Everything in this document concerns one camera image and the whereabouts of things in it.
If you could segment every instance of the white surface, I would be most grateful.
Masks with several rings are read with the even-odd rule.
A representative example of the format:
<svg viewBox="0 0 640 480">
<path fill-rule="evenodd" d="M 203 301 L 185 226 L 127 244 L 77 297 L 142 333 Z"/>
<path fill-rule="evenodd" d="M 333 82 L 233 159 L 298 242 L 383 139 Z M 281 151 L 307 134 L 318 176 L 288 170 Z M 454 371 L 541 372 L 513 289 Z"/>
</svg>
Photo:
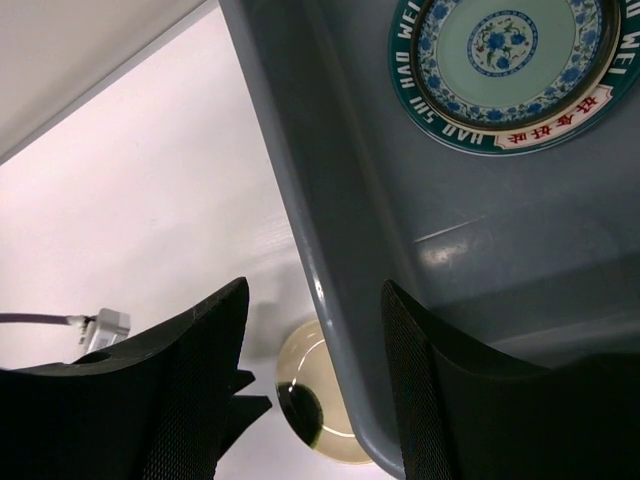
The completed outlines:
<svg viewBox="0 0 640 480">
<path fill-rule="evenodd" d="M 217 480 L 390 478 L 311 451 L 279 411 L 276 355 L 313 306 L 220 10 L 0 167 L 0 225 L 0 311 L 110 307 L 135 334 L 248 277 L 241 365 L 275 406 Z M 3 367 L 73 350 L 71 329 L 0 327 Z"/>
<path fill-rule="evenodd" d="M 7 151 L 204 3 L 2 0 L 0 163 Z"/>
</svg>

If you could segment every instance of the plastic tray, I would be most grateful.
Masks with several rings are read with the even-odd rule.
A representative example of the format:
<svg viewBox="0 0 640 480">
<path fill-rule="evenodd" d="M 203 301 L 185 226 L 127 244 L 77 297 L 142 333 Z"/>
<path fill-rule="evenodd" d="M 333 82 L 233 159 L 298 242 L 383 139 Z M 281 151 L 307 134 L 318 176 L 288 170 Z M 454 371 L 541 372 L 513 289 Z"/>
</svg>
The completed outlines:
<svg viewBox="0 0 640 480">
<path fill-rule="evenodd" d="M 540 153 L 424 135 L 393 91 L 395 0 L 222 0 L 355 432 L 401 477 L 380 322 L 391 277 L 553 366 L 640 349 L 640 97 Z"/>
</svg>

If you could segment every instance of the plate rim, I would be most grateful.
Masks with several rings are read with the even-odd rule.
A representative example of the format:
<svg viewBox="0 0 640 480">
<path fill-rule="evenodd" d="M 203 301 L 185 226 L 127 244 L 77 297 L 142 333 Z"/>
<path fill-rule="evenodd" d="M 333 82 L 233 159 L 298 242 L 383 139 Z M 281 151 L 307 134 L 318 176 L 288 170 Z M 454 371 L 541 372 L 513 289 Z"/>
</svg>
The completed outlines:
<svg viewBox="0 0 640 480">
<path fill-rule="evenodd" d="M 400 75 L 400 73 L 404 73 L 403 70 L 408 65 L 408 63 L 405 63 L 407 60 L 405 60 L 404 57 L 400 58 L 400 54 L 405 54 L 408 50 L 406 43 L 409 42 L 407 37 L 401 34 L 401 29 L 405 30 L 407 27 L 407 25 L 402 24 L 402 16 L 409 8 L 413 8 L 411 5 L 419 7 L 419 5 L 416 5 L 415 1 L 418 1 L 420 4 L 422 3 L 420 0 L 400 0 L 396 4 L 395 13 L 393 15 L 392 22 L 389 25 L 389 33 L 387 36 L 387 68 L 389 72 L 389 79 L 405 115 L 407 115 L 409 119 L 429 137 L 430 140 L 435 140 L 439 145 L 443 145 L 452 150 L 467 155 L 501 158 L 527 155 L 555 147 L 580 136 L 586 130 L 602 120 L 613 108 L 617 107 L 618 103 L 623 98 L 625 98 L 630 90 L 632 90 L 638 80 L 638 77 L 640 77 L 640 54 L 638 54 L 638 52 L 640 52 L 640 47 L 637 46 L 640 43 L 640 38 L 637 38 L 640 34 L 640 15 L 635 11 L 629 11 L 626 8 L 625 0 L 618 0 L 618 6 L 621 13 L 620 36 L 615 49 L 615 55 L 636 55 L 634 57 L 635 61 L 631 60 L 628 63 L 623 63 L 622 65 L 616 65 L 614 57 L 614 62 L 609 65 L 604 77 L 595 87 L 607 87 L 611 91 L 611 98 L 602 108 L 590 115 L 582 124 L 577 125 L 558 136 L 549 138 L 548 140 L 542 140 L 531 145 L 523 145 L 521 147 L 514 147 L 510 149 L 501 148 L 495 143 L 497 134 L 485 133 L 467 136 L 471 132 L 464 128 L 460 129 L 460 133 L 464 133 L 464 135 L 459 135 L 456 139 L 455 136 L 447 133 L 449 127 L 453 127 L 453 125 L 450 124 L 447 119 L 441 117 L 437 112 L 431 110 L 431 108 L 427 106 L 426 102 L 424 102 L 417 86 L 410 84 L 410 80 L 415 83 L 413 77 L 403 77 Z"/>
</svg>

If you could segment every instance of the blue and white plate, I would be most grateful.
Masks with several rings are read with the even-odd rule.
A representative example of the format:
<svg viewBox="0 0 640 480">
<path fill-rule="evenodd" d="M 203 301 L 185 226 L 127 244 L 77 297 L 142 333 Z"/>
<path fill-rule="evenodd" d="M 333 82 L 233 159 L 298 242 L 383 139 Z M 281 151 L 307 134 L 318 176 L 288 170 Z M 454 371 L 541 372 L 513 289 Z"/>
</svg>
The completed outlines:
<svg viewBox="0 0 640 480">
<path fill-rule="evenodd" d="M 478 132 L 530 128 L 576 107 L 606 73 L 616 0 L 427 0 L 412 63 L 430 106 Z"/>
</svg>

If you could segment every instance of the cable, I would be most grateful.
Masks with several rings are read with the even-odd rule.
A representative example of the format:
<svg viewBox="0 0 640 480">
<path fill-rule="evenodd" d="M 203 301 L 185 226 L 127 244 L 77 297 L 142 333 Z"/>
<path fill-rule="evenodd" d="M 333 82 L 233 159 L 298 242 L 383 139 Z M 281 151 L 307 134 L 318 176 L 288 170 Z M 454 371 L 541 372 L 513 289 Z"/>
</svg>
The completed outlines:
<svg viewBox="0 0 640 480">
<path fill-rule="evenodd" d="M 0 313 L 0 323 L 46 323 L 49 325 L 70 324 L 69 317 L 37 313 Z"/>
</svg>

